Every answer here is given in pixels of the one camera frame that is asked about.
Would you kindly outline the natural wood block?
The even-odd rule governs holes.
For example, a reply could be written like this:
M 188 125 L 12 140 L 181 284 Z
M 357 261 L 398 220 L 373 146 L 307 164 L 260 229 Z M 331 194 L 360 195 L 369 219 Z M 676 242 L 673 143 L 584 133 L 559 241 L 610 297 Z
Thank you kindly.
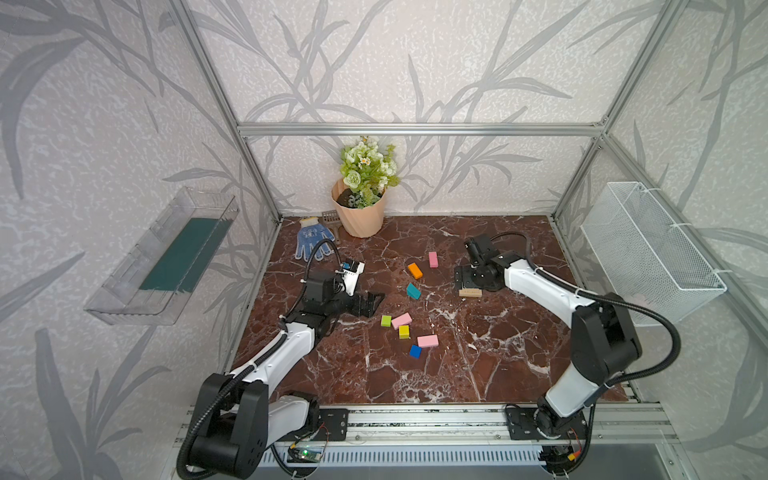
M 483 291 L 478 288 L 462 288 L 459 290 L 461 298 L 481 298 Z

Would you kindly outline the teal triangular wood block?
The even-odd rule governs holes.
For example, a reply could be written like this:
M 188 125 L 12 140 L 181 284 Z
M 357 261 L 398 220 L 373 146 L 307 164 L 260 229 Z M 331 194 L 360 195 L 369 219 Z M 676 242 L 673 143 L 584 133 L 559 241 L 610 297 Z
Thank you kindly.
M 419 300 L 421 297 L 421 291 L 413 283 L 409 283 L 407 285 L 406 293 L 410 298 L 414 300 Z

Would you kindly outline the green white artificial flowers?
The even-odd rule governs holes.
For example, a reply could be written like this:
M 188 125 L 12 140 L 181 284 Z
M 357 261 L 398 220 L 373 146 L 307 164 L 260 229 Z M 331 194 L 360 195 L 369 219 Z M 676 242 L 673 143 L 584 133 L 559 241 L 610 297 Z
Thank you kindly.
M 388 188 L 400 183 L 392 144 L 381 148 L 377 140 L 361 137 L 356 144 L 343 147 L 340 158 L 343 190 L 337 202 L 346 208 L 371 207 Z

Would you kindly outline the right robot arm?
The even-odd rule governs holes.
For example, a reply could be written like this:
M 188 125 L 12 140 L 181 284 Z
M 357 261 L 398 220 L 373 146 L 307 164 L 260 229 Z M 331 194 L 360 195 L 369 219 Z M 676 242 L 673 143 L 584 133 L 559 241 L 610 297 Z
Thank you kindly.
M 469 263 L 455 268 L 459 288 L 517 292 L 570 329 L 570 364 L 539 398 L 531 414 L 541 437 L 560 438 L 581 418 L 582 410 L 593 406 L 605 391 L 660 373 L 678 359 L 682 340 L 670 320 L 615 293 L 600 295 L 551 274 L 532 260 L 531 243 L 525 234 L 478 235 L 467 239 L 464 247 Z M 671 339 L 670 351 L 661 361 L 636 372 L 627 371 L 643 354 L 631 312 L 658 322 Z

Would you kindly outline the long pink wood block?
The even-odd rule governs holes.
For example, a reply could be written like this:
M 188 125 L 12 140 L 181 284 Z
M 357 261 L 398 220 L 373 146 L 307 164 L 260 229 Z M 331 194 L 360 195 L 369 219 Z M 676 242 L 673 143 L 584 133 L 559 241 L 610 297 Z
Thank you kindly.
M 397 316 L 392 319 L 391 326 L 393 328 L 400 328 L 401 326 L 406 326 L 412 323 L 412 317 L 409 313 L 404 313 L 400 316 Z

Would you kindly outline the small pink wood block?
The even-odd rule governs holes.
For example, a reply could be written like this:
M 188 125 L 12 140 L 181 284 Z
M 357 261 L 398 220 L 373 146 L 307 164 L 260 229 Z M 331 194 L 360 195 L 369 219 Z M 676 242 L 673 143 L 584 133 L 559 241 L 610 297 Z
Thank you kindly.
M 438 255 L 435 251 L 430 251 L 428 253 L 428 261 L 432 269 L 437 269 L 439 267 Z

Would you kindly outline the blue work glove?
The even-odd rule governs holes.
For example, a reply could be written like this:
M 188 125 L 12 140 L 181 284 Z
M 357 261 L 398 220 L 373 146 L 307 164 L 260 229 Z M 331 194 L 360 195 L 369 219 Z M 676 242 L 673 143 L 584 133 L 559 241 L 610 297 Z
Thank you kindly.
M 297 233 L 295 258 L 308 262 L 310 258 L 317 261 L 330 256 L 332 248 L 325 239 L 334 241 L 335 236 L 317 217 L 307 217 L 299 220 L 300 229 Z

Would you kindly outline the small brown brush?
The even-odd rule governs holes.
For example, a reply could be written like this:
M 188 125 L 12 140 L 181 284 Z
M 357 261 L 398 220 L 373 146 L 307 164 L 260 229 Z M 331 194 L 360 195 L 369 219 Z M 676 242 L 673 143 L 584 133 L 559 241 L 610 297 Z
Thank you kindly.
M 328 226 L 339 226 L 341 219 L 336 210 L 325 211 L 321 214 L 321 220 Z

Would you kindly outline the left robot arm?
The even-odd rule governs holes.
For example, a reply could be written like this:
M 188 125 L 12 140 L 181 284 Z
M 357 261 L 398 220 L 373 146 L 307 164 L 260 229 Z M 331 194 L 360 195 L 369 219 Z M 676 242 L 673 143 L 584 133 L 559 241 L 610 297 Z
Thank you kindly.
M 246 479 L 276 441 L 315 433 L 320 427 L 315 397 L 294 393 L 273 400 L 273 392 L 331 332 L 336 319 L 344 314 L 371 318 L 384 298 L 358 293 L 357 276 L 349 270 L 304 279 L 278 335 L 242 366 L 203 382 L 176 460 L 178 477 Z

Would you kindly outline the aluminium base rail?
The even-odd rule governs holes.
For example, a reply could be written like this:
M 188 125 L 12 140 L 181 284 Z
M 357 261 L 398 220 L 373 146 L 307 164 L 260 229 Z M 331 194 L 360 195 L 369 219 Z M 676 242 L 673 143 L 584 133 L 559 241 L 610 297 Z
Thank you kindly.
M 576 444 L 592 426 L 592 443 L 676 444 L 679 437 L 659 403 L 599 403 L 595 418 L 576 419 L 558 438 L 540 434 L 531 404 L 357 404 L 321 410 L 317 439 L 334 446 Z

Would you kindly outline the clear plastic wall shelf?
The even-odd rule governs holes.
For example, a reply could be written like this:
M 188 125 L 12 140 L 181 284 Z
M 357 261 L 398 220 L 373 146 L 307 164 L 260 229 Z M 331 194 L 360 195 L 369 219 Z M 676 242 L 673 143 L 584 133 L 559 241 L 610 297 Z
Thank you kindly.
M 84 310 L 108 325 L 175 324 L 238 214 L 233 194 L 181 188 Z

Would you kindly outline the beige flower pot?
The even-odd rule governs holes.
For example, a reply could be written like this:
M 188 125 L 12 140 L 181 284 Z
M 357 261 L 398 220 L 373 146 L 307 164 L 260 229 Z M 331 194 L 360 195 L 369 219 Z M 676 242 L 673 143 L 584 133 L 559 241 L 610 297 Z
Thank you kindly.
M 387 194 L 372 206 L 353 209 L 342 206 L 338 199 L 347 189 L 342 179 L 339 179 L 331 189 L 331 199 L 334 208 L 346 232 L 356 238 L 369 238 L 380 231 L 384 223 Z

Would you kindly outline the left circuit board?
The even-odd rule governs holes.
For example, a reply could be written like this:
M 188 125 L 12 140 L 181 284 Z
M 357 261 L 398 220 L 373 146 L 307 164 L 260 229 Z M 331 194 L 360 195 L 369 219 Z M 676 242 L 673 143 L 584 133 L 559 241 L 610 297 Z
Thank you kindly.
M 322 460 L 323 450 L 308 447 L 294 446 L 287 450 L 287 458 L 290 463 L 319 463 Z

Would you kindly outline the orange wood block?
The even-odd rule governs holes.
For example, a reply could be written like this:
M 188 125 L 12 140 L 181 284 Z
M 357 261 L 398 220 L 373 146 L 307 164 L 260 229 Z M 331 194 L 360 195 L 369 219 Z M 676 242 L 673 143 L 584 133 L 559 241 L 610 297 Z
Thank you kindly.
M 416 263 L 408 264 L 407 269 L 415 280 L 419 280 L 423 277 L 423 272 Z

